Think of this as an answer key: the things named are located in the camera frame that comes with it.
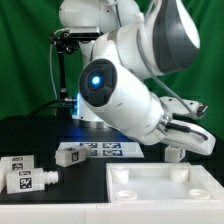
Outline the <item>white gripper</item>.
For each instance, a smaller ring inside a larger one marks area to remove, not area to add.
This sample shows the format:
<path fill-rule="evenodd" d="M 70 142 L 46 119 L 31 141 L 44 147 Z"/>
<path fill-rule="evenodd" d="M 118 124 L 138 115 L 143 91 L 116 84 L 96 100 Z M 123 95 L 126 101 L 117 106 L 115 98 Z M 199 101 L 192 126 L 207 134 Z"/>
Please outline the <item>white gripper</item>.
<path fill-rule="evenodd" d="M 210 155 L 214 149 L 216 139 L 204 128 L 172 119 L 166 123 L 166 136 L 162 143 L 183 148 L 201 155 Z"/>

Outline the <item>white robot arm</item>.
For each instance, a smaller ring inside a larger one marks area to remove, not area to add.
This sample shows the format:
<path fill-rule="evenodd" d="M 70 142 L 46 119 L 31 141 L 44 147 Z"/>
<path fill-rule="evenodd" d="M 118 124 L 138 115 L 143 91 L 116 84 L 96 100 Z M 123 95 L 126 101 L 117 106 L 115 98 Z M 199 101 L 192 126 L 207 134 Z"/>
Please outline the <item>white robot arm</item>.
<path fill-rule="evenodd" d="M 199 49 L 197 28 L 181 0 L 64 0 L 59 18 L 80 39 L 79 94 L 87 110 L 144 145 L 162 142 L 209 155 L 215 137 L 175 115 L 199 118 L 206 107 L 177 95 L 157 97 L 144 81 L 189 68 Z"/>

